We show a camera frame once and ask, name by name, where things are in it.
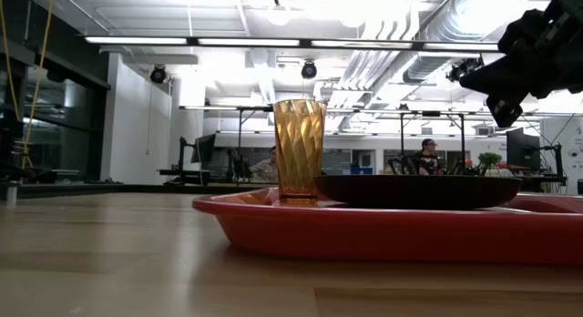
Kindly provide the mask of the seated person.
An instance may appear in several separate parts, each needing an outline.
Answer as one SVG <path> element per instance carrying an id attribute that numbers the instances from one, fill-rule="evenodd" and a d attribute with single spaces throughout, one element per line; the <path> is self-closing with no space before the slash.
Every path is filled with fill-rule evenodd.
<path id="1" fill-rule="evenodd" d="M 422 141 L 421 149 L 413 155 L 415 172 L 418 175 L 444 175 L 439 157 L 436 154 L 436 144 L 431 138 Z"/>
<path id="2" fill-rule="evenodd" d="M 277 150 L 276 147 L 272 147 L 268 158 L 250 167 L 251 180 L 260 183 L 277 183 L 279 181 L 277 162 Z"/>

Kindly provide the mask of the black overhead light bar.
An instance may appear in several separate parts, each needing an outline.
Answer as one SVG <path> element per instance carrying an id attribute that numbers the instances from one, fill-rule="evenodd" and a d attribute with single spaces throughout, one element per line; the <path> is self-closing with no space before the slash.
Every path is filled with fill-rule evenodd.
<path id="1" fill-rule="evenodd" d="M 431 42 L 411 40 L 310 39 L 267 37 L 171 37 L 171 36 L 85 36 L 100 46 L 188 46 L 264 47 L 331 50 L 389 50 L 418 52 L 496 53 L 497 44 L 488 42 Z"/>

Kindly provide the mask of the amber faceted plastic cup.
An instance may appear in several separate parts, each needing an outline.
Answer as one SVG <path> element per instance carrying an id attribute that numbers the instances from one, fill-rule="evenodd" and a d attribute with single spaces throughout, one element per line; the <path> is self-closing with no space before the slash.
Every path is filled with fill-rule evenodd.
<path id="1" fill-rule="evenodd" d="M 311 99 L 283 100 L 273 105 L 279 200 L 313 205 L 314 179 L 321 175 L 327 105 Z"/>

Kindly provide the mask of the small grey post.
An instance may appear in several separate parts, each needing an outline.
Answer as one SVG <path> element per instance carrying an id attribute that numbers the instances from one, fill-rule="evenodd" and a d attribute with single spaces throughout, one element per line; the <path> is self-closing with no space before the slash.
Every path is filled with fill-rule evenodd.
<path id="1" fill-rule="evenodd" d="M 10 180 L 6 187 L 5 203 L 7 207 L 14 207 L 17 202 L 17 192 L 19 183 L 15 180 Z"/>

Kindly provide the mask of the black aluminium table frame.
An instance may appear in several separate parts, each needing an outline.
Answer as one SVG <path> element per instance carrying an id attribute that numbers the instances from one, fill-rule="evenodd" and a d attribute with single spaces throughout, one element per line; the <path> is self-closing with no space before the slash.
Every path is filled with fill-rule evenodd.
<path id="1" fill-rule="evenodd" d="M 21 195 L 86 195 L 91 193 L 134 192 L 134 193 L 179 193 L 179 194 L 229 194 L 256 189 L 274 188 L 270 184 L 210 184 L 209 186 L 188 185 L 138 185 L 138 184 L 52 184 L 23 185 L 18 193 Z"/>

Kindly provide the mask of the black monitor on arm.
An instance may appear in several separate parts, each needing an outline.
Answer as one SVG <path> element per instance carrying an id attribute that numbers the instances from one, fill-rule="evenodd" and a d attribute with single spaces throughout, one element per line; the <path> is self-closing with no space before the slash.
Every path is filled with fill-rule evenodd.
<path id="1" fill-rule="evenodd" d="M 202 168 L 208 166 L 212 159 L 216 135 L 211 134 L 196 138 L 193 144 L 188 143 L 184 137 L 179 138 L 179 170 L 184 169 L 184 151 L 186 147 L 192 148 L 191 163 L 199 163 Z"/>

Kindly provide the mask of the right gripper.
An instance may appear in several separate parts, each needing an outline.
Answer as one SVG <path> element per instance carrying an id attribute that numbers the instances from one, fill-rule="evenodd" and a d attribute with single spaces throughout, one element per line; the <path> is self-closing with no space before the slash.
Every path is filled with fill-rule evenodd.
<path id="1" fill-rule="evenodd" d="M 551 0 L 506 27 L 497 44 L 505 56 L 460 78 L 489 96 L 544 98 L 583 91 L 583 0 Z"/>

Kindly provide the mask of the red plastic tray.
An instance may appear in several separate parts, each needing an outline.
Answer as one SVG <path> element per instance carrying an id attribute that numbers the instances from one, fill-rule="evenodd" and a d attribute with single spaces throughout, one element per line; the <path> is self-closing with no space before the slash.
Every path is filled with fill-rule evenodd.
<path id="1" fill-rule="evenodd" d="M 583 197 L 520 193 L 491 210 L 371 210 L 328 199 L 283 206 L 273 189 L 210 196 L 195 210 L 230 243 L 264 255 L 331 261 L 583 265 Z"/>

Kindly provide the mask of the green potted plant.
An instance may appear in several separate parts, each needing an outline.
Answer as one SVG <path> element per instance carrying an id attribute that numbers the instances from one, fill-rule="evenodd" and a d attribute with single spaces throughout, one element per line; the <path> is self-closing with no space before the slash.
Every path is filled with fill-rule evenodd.
<path id="1" fill-rule="evenodd" d="M 502 157 L 493 152 L 485 152 L 478 156 L 478 161 L 479 175 L 484 176 L 490 169 L 494 169 L 502 161 Z"/>

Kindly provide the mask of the large black monitor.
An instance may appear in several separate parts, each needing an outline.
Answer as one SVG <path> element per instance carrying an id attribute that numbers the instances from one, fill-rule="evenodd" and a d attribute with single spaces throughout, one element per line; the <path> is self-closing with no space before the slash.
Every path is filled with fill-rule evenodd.
<path id="1" fill-rule="evenodd" d="M 522 128 L 506 133 L 506 163 L 511 169 L 540 169 L 540 139 Z"/>

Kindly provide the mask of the black round plate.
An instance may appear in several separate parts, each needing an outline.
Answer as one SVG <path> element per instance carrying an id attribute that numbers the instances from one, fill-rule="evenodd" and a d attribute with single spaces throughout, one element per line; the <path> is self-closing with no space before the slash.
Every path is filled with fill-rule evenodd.
<path id="1" fill-rule="evenodd" d="M 338 175 L 314 179 L 319 193 L 350 208 L 388 210 L 477 210 L 512 200 L 516 178 L 452 175 Z"/>

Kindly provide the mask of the black station frame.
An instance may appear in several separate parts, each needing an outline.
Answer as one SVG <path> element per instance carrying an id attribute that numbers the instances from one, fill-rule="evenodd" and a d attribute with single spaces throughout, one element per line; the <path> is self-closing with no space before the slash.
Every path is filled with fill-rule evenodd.
<path id="1" fill-rule="evenodd" d="M 265 112 L 265 113 L 271 113 L 273 112 L 273 105 L 268 105 L 268 106 L 257 106 L 257 107 L 235 107 L 235 109 L 239 112 L 239 123 L 238 123 L 238 131 L 237 131 L 237 136 L 238 136 L 238 146 L 237 146 L 237 150 L 240 153 L 240 149 L 241 149 L 241 144 L 242 144 L 242 126 L 243 124 L 246 122 L 246 120 L 248 120 L 248 118 L 243 119 L 243 114 L 246 111 L 250 111 L 250 114 L 248 115 L 248 117 L 251 117 L 251 115 L 253 115 L 255 112 Z M 275 137 L 273 144 L 275 144 L 275 152 L 273 154 L 275 154 L 275 157 L 277 158 L 277 137 Z M 264 182 L 265 185 L 270 184 L 270 185 L 274 185 L 276 184 L 276 182 L 270 181 L 270 182 Z"/>
<path id="2" fill-rule="evenodd" d="M 457 162 L 456 165 L 462 165 L 462 169 L 465 167 L 465 114 L 461 112 L 452 112 L 452 111 L 439 111 L 439 110 L 403 110 L 398 109 L 396 114 L 399 116 L 400 122 L 400 162 L 401 167 L 400 171 L 404 174 L 413 174 L 412 170 L 410 169 L 410 163 L 408 162 L 408 157 L 405 155 L 404 152 L 404 117 L 405 116 L 414 116 L 414 117 L 425 117 L 425 118 L 447 118 L 452 121 L 460 130 L 460 143 L 461 143 L 461 161 Z"/>

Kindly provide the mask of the white dome ceiling lamp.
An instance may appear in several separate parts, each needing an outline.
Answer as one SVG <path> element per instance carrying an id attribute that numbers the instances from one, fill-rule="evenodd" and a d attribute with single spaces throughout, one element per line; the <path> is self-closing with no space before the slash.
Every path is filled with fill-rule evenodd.
<path id="1" fill-rule="evenodd" d="M 292 19 L 292 10 L 287 5 L 273 5 L 267 11 L 267 18 L 275 26 L 285 26 Z"/>

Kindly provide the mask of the black background desk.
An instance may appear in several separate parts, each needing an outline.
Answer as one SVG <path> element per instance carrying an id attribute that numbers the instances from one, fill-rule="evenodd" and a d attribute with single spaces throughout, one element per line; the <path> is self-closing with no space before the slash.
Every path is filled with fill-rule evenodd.
<path id="1" fill-rule="evenodd" d="M 165 182 L 165 185 L 167 186 L 183 186 L 187 184 L 207 186 L 211 179 L 208 170 L 159 169 L 158 173 L 160 176 L 171 177 L 171 180 Z"/>
<path id="2" fill-rule="evenodd" d="M 520 176 L 523 180 L 522 192 L 560 193 L 566 187 L 568 178 L 559 175 Z"/>

